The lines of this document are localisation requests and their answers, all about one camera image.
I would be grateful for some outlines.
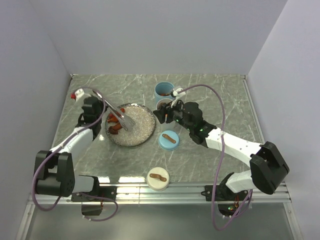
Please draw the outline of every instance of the brown sausage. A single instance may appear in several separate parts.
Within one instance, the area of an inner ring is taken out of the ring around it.
[[[153,178],[153,179],[159,179],[162,182],[167,181],[167,179],[165,177],[161,176],[160,174],[150,173],[149,176],[150,176],[150,178]]]
[[[173,144],[176,143],[176,140],[174,140],[173,138],[171,138],[168,134],[162,134],[162,137],[164,137],[165,139],[168,139],[170,142],[172,142]]]
[[[122,128],[120,122],[118,122],[116,125],[112,126],[112,129],[115,130],[115,131],[118,131]]]
[[[114,130],[114,129],[112,128],[112,126],[109,127],[108,131],[109,131],[110,134],[114,134],[114,135],[117,135],[117,134],[118,134],[118,131],[117,131],[117,130]]]

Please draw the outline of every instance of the plate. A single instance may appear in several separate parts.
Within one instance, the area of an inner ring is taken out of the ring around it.
[[[105,133],[111,141],[123,147],[134,147],[143,144],[154,133],[156,128],[156,120],[154,114],[144,105],[137,103],[126,103],[118,106],[119,109],[124,108],[124,113],[135,121],[132,131],[126,131],[123,128],[118,130],[118,134],[109,133],[110,126],[116,125],[115,122],[107,122],[105,120]]]

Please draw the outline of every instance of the blue lid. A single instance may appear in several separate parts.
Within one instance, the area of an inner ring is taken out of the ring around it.
[[[168,139],[164,138],[163,134],[167,134],[170,138],[175,140],[175,143],[172,143]],[[175,149],[179,145],[179,136],[174,131],[167,130],[167,131],[164,131],[161,133],[158,142],[159,142],[160,147],[163,148],[164,150],[172,151],[173,149]]]

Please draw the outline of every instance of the light blue cup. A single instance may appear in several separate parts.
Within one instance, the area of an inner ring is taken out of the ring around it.
[[[155,104],[157,104],[161,99],[174,99],[171,95],[169,96],[161,96],[161,94],[170,94],[172,89],[175,86],[168,81],[162,81],[159,82],[157,85],[155,85],[154,88],[154,96],[155,96]]]

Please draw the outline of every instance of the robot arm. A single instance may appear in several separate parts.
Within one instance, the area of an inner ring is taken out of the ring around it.
[[[100,120],[92,127],[84,129],[86,126],[94,123],[102,114],[103,103],[95,96],[84,94],[83,90],[78,90],[71,95],[76,101],[83,100],[83,113],[78,118],[78,123],[73,132],[59,145],[53,147],[49,151],[39,151],[35,158],[34,172],[39,168],[40,164],[47,156],[62,147],[41,169],[37,175],[35,192],[37,194],[68,197],[72,193],[85,192],[97,194],[99,191],[99,181],[95,176],[76,175],[74,166],[83,149],[89,147],[92,141],[98,136],[101,130]]]
[[[163,104],[153,113],[161,124],[176,121],[189,131],[189,136],[196,144],[206,148],[221,151],[223,134],[225,153],[250,167],[248,171],[232,172],[225,177],[217,187],[217,192],[221,193],[223,199],[232,199],[235,193],[255,188],[271,195],[289,173],[288,165],[273,143],[249,142],[222,132],[220,128],[203,119],[203,113],[196,102],[183,103],[180,99],[175,99]]]

